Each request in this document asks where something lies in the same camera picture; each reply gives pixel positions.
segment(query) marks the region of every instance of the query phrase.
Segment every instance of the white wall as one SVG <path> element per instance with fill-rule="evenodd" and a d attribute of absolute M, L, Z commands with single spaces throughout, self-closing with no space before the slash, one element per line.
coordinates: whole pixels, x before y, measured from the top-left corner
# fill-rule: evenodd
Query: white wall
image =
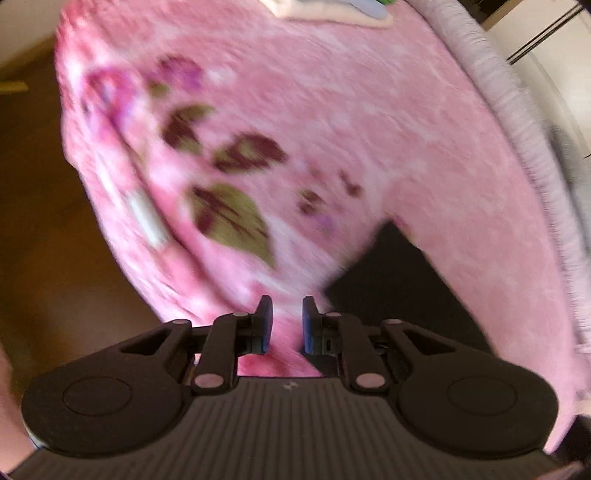
<path fill-rule="evenodd" d="M 510 56 L 576 3 L 524 0 L 489 30 Z M 591 16 L 581 13 L 515 63 L 543 114 L 565 129 L 583 155 L 591 154 Z"/>
<path fill-rule="evenodd" d="M 44 40 L 57 27 L 64 0 L 4 0 L 0 3 L 0 65 Z"/>

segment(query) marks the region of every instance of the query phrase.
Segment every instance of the round black pad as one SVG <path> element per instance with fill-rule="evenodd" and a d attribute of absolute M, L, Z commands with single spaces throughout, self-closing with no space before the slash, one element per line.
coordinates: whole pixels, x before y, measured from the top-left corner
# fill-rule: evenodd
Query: round black pad
<path fill-rule="evenodd" d="M 447 396 L 459 410 L 480 416 L 504 413 L 517 401 L 517 392 L 509 383 L 483 376 L 458 380 Z"/>
<path fill-rule="evenodd" d="M 558 412 L 540 377 L 476 351 L 425 357 L 402 384 L 398 408 L 429 443 L 477 458 L 543 447 Z"/>
<path fill-rule="evenodd" d="M 160 437 L 183 398 L 182 386 L 150 356 L 99 352 L 34 379 L 22 415 L 39 446 L 106 456 Z"/>
<path fill-rule="evenodd" d="M 131 393 L 131 387 L 116 378 L 85 378 L 67 388 L 64 403 L 77 414 L 102 417 L 125 408 Z"/>

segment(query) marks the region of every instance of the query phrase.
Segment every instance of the metal rivet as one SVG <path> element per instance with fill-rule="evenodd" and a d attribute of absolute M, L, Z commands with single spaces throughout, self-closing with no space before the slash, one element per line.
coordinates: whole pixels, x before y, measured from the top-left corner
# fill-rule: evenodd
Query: metal rivet
<path fill-rule="evenodd" d="M 202 374 L 195 378 L 199 388 L 218 388 L 223 385 L 223 377 L 218 374 Z"/>
<path fill-rule="evenodd" d="M 361 374 L 355 379 L 361 388 L 379 388 L 386 384 L 386 379 L 380 374 Z"/>

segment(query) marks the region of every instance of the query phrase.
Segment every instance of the wooden floor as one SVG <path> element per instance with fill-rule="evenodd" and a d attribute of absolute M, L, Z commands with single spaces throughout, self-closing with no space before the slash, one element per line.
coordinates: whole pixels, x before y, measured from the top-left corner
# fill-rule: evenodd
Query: wooden floor
<path fill-rule="evenodd" d="M 47 56 L 0 96 L 0 342 L 19 394 L 31 377 L 158 324 L 103 240 L 64 159 Z"/>

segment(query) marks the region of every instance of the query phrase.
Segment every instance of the dark fabric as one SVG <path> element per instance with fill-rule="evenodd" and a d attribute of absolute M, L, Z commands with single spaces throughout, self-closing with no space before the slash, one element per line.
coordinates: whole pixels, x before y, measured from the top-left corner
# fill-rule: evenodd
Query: dark fabric
<path fill-rule="evenodd" d="M 491 352 L 471 315 L 393 223 L 382 227 L 371 249 L 325 293 L 335 310 L 367 325 L 397 318 Z"/>
<path fill-rule="evenodd" d="M 591 13 L 591 0 L 579 0 L 579 3 L 587 9 L 587 12 Z"/>

